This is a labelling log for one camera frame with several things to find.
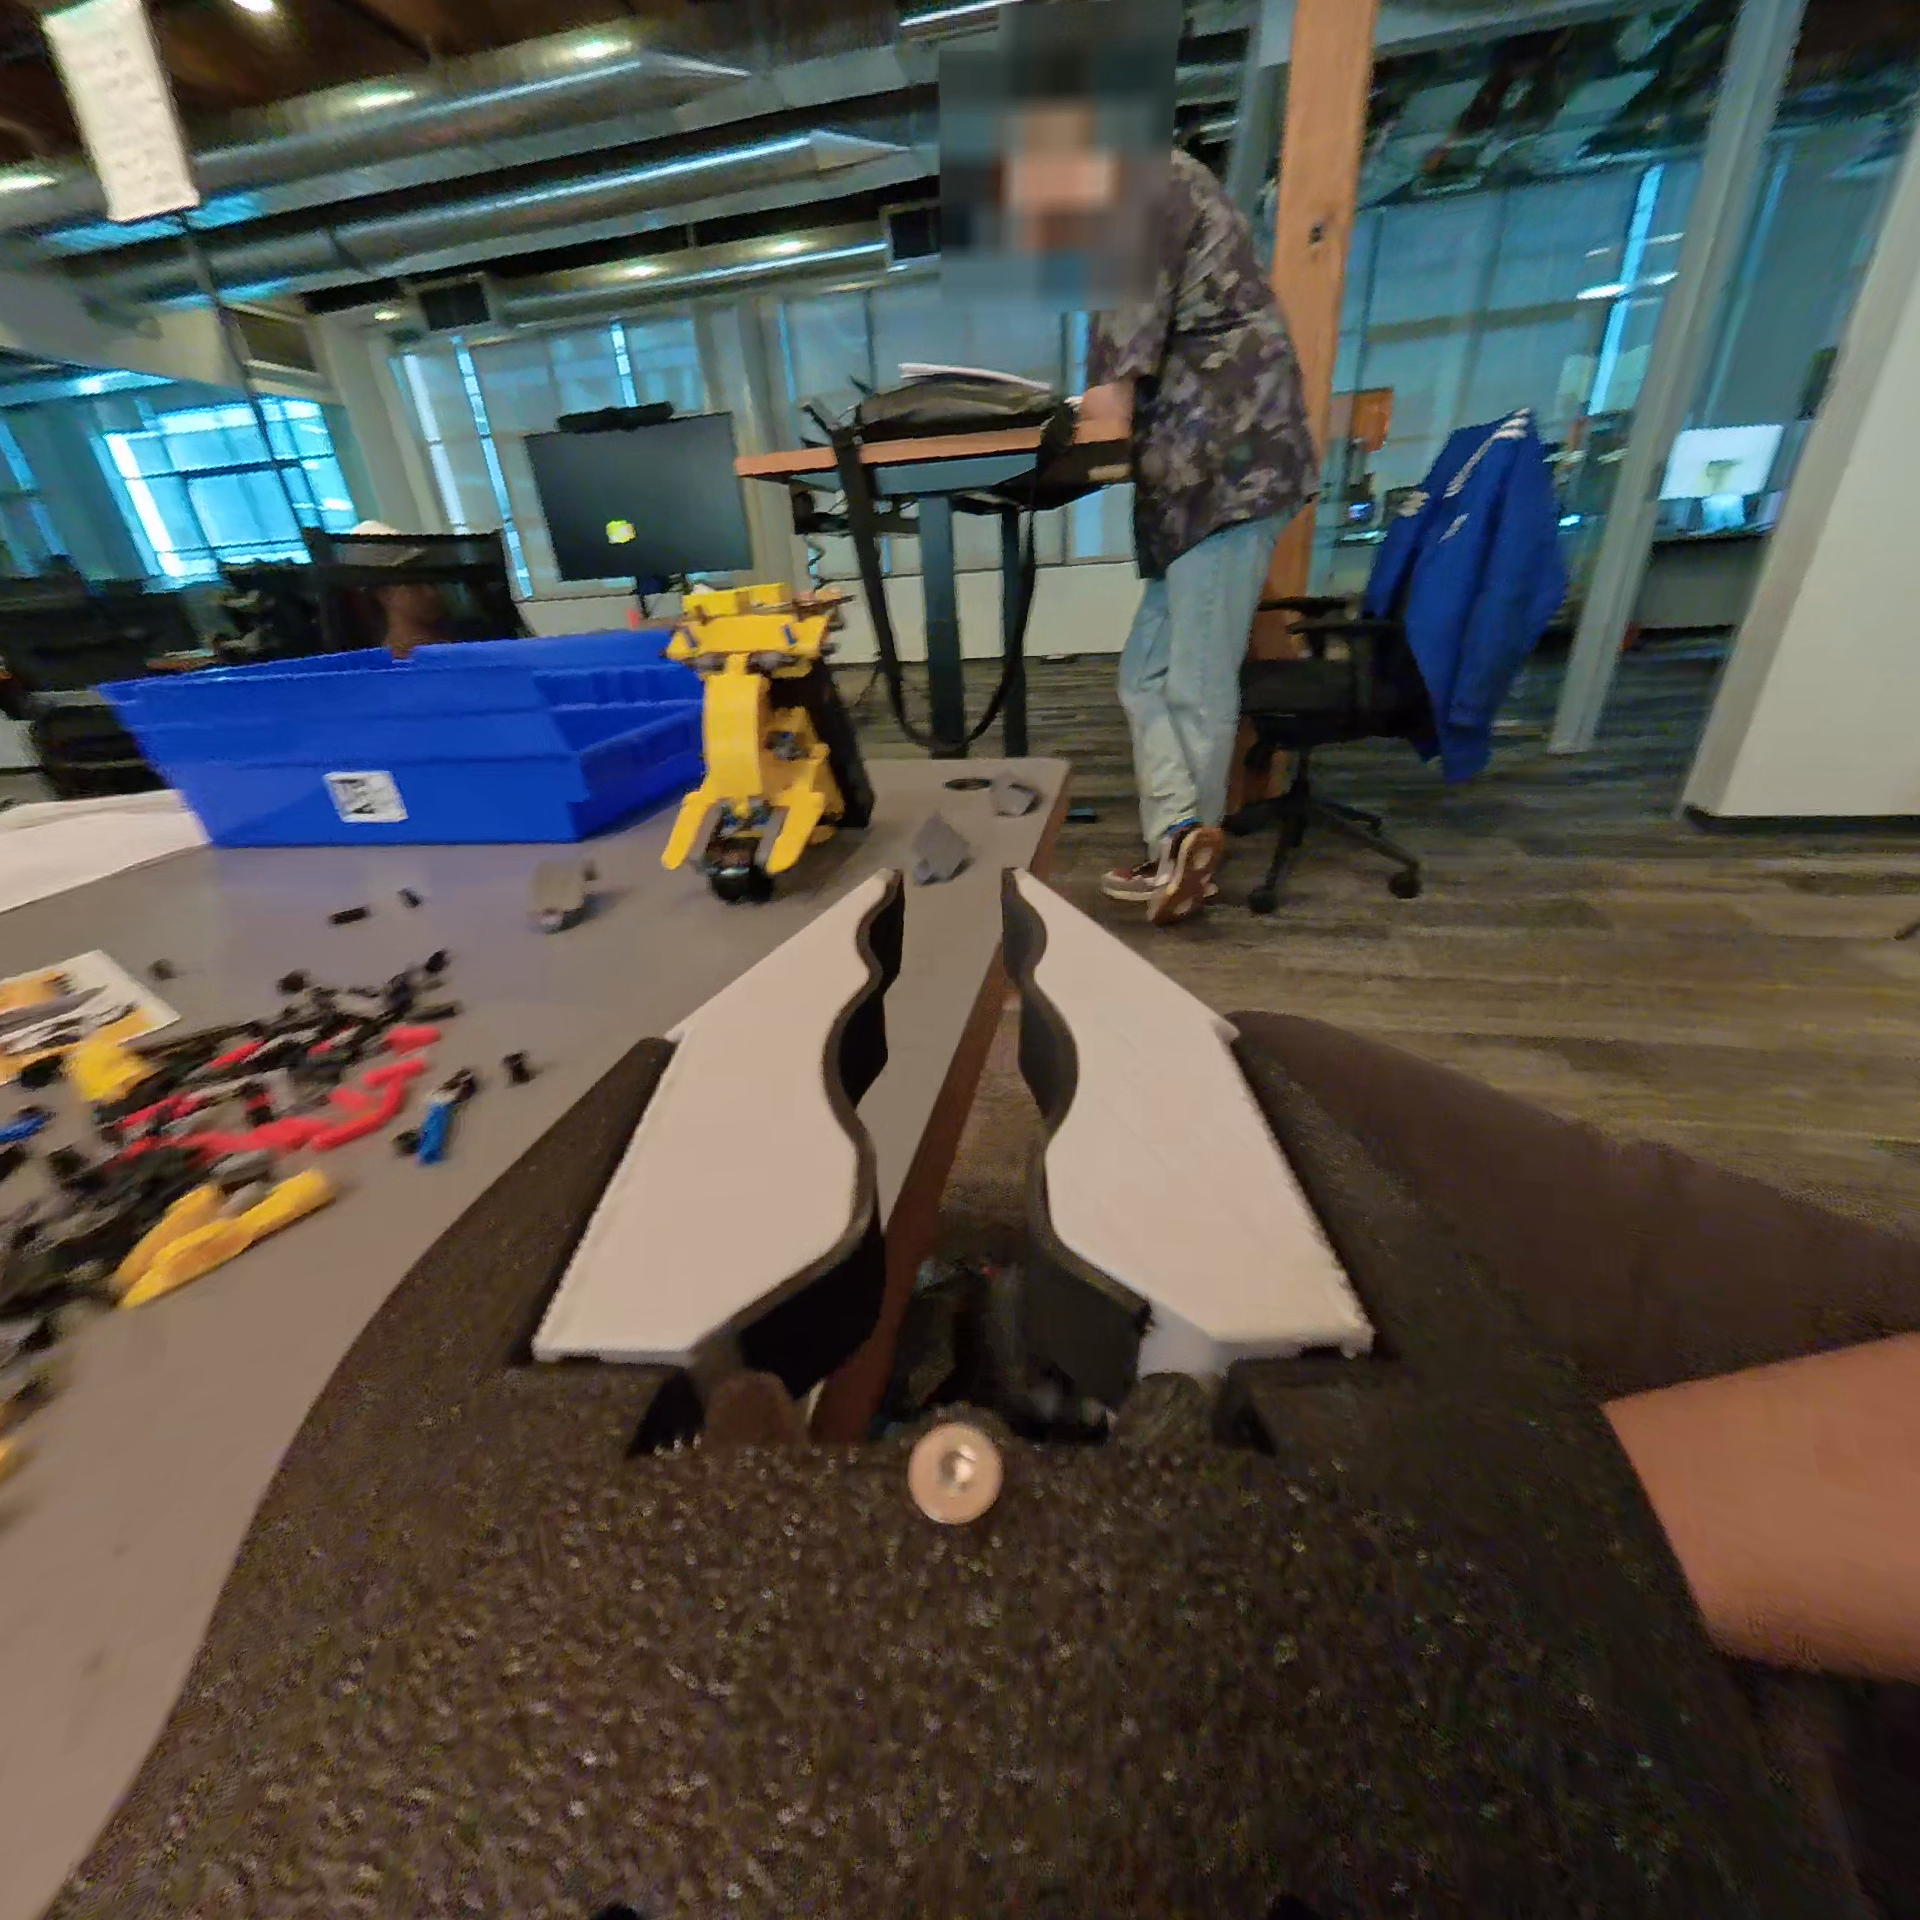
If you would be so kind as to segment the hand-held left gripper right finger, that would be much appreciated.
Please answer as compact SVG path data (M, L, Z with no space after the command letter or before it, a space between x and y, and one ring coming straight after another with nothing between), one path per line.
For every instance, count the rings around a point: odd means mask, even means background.
M1041 1113L1022 1331L1076 1395L1209 1385L1377 1330L1234 1051L1236 1029L1032 870L998 885Z

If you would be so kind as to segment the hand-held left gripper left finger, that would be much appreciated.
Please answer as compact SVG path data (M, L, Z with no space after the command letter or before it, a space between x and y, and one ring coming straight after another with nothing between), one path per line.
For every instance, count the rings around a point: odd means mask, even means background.
M861 1349L885 1251L857 1105L890 1062L902 931L902 878L877 870L667 1035L536 1359L816 1385Z

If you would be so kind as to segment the pile of red black pins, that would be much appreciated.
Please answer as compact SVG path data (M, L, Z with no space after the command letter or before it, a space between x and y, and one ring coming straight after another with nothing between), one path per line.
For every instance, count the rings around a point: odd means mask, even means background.
M332 1207L332 1162L442 1158L477 1090L435 1085L461 1008L432 951L372 984L292 968L262 1014L84 1040L4 1087L4 1367L92 1311L178 1296Z

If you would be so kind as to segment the yellow toy brick vehicle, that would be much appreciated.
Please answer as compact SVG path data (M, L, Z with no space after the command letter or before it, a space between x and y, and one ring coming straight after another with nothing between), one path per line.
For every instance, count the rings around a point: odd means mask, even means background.
M705 774L662 850L718 901L760 905L805 853L873 819L873 782L833 678L841 592L785 582L689 589L666 656L705 689Z

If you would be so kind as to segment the person's dark trousers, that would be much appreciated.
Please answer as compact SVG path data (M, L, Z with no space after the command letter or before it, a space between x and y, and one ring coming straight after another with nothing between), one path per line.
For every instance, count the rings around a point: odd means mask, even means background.
M1545 1579L1672 1761L1712 1864L1659 1867L1707 1914L1916 1914L1916 1682L1714 1646L1605 1405L1916 1334L1916 1239L1658 1142L1620 1142L1416 1054L1297 1014L1234 1051L1300 1158L1388 1350L1388 1409L1492 1447L1453 1487Z

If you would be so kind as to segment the blue plastic bin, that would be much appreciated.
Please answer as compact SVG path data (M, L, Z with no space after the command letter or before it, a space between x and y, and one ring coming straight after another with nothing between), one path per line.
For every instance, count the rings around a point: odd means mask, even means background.
M657 631L104 682L216 847L571 846L682 800L705 688Z

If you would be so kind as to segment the black mesh office chair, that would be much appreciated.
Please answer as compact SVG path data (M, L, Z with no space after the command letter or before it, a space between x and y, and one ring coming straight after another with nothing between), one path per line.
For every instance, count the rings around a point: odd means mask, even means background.
M305 530L321 643L328 653L408 657L429 643L521 639L505 538L403 535L382 520Z

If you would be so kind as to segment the blue jacket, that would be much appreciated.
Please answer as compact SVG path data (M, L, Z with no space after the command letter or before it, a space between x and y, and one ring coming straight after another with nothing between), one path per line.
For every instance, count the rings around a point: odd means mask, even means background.
M1569 593L1558 502L1530 407L1458 426L1386 527L1360 598L1400 624L1429 702L1417 751L1477 778L1498 718Z

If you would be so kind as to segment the black flat screen monitor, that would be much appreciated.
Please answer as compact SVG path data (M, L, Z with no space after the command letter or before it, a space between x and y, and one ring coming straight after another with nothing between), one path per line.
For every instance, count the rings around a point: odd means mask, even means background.
M731 414L550 426L523 449L564 582L661 589L752 567Z

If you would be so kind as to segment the white paper sheet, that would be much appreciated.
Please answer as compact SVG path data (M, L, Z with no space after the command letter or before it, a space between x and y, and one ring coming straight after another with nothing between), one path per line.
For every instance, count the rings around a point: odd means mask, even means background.
M202 819L169 787L6 805L3 909L34 905L205 846Z

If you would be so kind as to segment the black standing desk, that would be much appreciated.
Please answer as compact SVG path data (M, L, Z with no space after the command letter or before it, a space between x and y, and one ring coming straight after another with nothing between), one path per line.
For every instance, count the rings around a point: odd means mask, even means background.
M969 434L868 441L828 426L825 441L737 456L742 482L840 495L833 527L856 553L860 598L870 621L877 678L898 730L937 760L963 760L990 730L1006 758L1026 757L1024 635L1041 576L1038 520L1082 495L1133 475L1125 430L1064 415ZM998 680L979 718L969 714L958 608L955 520L998 525ZM920 543L928 723L907 709L905 663L880 565L880 542L905 533Z

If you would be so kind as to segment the black bag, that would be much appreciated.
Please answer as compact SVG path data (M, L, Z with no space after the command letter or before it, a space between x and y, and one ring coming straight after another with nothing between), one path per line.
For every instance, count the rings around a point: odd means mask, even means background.
M840 410L806 400L801 410L833 445L936 441L1033 430L1043 447L1073 443L1073 401L1046 384L984 367L924 367L902 384L860 389Z

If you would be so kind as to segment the wooden column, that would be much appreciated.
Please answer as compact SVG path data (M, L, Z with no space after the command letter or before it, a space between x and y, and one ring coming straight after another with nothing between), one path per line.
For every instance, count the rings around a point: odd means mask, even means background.
M1269 278L1291 331L1313 451L1329 456L1333 374L1377 67L1378 2L1259 5L1245 33L1230 191L1266 182Z

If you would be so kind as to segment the hanging white paper sign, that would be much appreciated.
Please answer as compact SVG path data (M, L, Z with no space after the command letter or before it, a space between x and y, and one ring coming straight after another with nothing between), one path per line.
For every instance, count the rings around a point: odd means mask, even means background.
M105 217L137 224L202 206L147 2L77 2L41 18Z

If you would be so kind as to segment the silver ventilation duct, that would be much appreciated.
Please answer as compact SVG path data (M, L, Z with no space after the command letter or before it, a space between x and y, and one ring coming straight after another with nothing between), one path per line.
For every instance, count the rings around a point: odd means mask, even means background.
M931 126L658 139L196 229L212 287L302 314L397 305L435 281L642 281L682 256L774 259L936 199Z

